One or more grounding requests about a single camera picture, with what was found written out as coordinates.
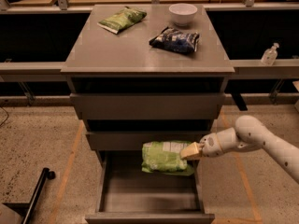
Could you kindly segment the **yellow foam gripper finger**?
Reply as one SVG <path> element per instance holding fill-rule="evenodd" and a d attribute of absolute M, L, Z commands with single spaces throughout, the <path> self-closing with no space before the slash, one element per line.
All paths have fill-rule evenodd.
<path fill-rule="evenodd" d="M 179 155 L 183 160 L 194 161 L 199 160 L 202 157 L 203 144 L 193 142 L 187 147 L 183 148 Z"/>

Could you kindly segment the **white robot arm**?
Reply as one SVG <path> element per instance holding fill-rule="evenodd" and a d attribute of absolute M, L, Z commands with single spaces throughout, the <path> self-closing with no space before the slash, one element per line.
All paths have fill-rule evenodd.
<path fill-rule="evenodd" d="M 244 115 L 235 126 L 210 133 L 183 148 L 179 155 L 186 161 L 216 158 L 228 152 L 263 149 L 293 180 L 299 183 L 299 148 L 270 132 L 258 119 Z"/>

